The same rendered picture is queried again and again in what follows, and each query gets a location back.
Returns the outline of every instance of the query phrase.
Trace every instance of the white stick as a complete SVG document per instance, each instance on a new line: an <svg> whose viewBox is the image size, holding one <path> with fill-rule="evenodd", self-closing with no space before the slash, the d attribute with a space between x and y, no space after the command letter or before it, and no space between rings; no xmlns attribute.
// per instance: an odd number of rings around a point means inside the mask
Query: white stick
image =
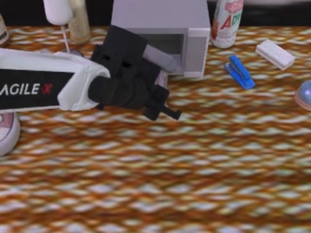
<svg viewBox="0 0 311 233"><path fill-rule="evenodd" d="M64 36L64 40L65 40L65 45L66 45L67 53L70 53L70 48L69 48L69 45L68 45L68 40L67 40L66 31L65 31L65 26L62 25L62 26L60 26L60 27L61 27L62 32L63 32L63 36Z"/></svg>

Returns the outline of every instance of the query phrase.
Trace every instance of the wavy patterned surface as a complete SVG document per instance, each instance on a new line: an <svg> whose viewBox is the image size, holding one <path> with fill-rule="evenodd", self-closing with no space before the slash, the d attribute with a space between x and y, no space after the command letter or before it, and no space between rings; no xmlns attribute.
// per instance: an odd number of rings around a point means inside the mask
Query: wavy patterned surface
<svg viewBox="0 0 311 233"><path fill-rule="evenodd" d="M11 48L65 48L57 28L11 28ZM104 39L94 28L90 56ZM150 122L107 108L20 114L17 148L0 159L0 233L309 233L311 114L293 99L310 78L311 30L241 28L209 48L206 80L171 78L184 114ZM286 72L255 53L265 38L297 57ZM237 54L256 81L222 69Z"/></svg>

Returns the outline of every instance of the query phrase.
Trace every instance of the blue clip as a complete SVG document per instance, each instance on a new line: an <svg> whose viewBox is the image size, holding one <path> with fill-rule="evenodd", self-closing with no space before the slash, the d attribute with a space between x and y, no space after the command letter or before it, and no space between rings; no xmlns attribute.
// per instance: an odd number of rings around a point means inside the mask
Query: blue clip
<svg viewBox="0 0 311 233"><path fill-rule="evenodd" d="M229 57L229 60L230 62L224 65L225 70L245 90L253 88L255 86L255 82L252 80L251 75L238 57L236 55L232 55Z"/></svg>

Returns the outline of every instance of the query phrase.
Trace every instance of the robotic arm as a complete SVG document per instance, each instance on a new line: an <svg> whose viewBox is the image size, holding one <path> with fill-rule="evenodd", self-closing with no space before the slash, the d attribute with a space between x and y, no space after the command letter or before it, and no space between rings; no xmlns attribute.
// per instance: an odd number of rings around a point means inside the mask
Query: robotic arm
<svg viewBox="0 0 311 233"><path fill-rule="evenodd" d="M90 60L62 52L0 49L0 113L112 105L143 109L151 120L160 112L179 119L181 111L165 106L169 91L156 85L162 69L174 69L172 61L144 38L113 25Z"/></svg>

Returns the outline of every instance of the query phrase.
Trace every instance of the white bar of soap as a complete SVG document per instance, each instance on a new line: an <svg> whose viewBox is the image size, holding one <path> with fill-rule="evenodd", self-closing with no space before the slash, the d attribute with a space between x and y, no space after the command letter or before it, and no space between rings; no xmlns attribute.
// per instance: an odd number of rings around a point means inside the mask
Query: white bar of soap
<svg viewBox="0 0 311 233"><path fill-rule="evenodd" d="M288 67L294 64L296 59L289 52L269 39L257 45L256 53L281 70L286 70Z"/></svg>

